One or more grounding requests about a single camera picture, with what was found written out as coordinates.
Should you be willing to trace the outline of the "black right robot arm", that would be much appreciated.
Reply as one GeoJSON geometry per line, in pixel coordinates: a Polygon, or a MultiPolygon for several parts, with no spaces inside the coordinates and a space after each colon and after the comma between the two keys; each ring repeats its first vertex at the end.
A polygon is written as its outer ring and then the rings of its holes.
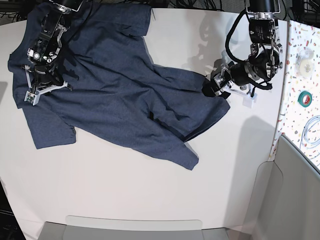
{"type": "Polygon", "coordinates": [[[64,84],[57,70],[57,60],[62,50],[62,35],[71,25],[71,14],[80,10],[82,0],[50,0],[48,12],[40,24],[40,33],[28,49],[28,60],[33,64],[33,89],[64,84]]]}

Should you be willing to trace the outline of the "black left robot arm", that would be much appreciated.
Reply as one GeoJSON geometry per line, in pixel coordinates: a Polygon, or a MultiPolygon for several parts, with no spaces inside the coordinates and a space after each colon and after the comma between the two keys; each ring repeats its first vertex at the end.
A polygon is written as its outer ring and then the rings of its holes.
{"type": "Polygon", "coordinates": [[[203,85],[202,93],[206,97],[227,99],[235,93],[248,102],[254,102],[256,90],[271,90],[272,78],[283,67],[283,46],[275,16],[281,11],[280,2],[247,0],[244,3],[244,10],[235,19],[225,40],[225,51],[231,61],[222,64],[220,72],[203,85]],[[231,38],[243,17],[247,18],[251,41],[247,59],[239,59],[230,48],[231,38]]]}

